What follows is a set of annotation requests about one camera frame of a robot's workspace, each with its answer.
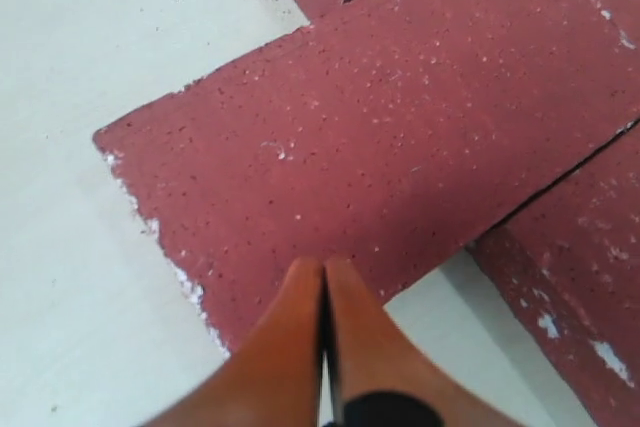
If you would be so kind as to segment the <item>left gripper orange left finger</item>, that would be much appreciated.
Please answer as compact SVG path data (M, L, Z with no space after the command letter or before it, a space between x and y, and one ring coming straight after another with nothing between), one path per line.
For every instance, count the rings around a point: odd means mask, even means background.
M299 258L241 347L149 426L315 426L321 392L323 266Z

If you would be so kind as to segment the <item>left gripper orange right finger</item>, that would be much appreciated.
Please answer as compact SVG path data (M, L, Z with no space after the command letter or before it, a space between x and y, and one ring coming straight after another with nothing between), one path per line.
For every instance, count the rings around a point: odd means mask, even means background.
M424 355L347 258L325 262L334 426L517 426Z

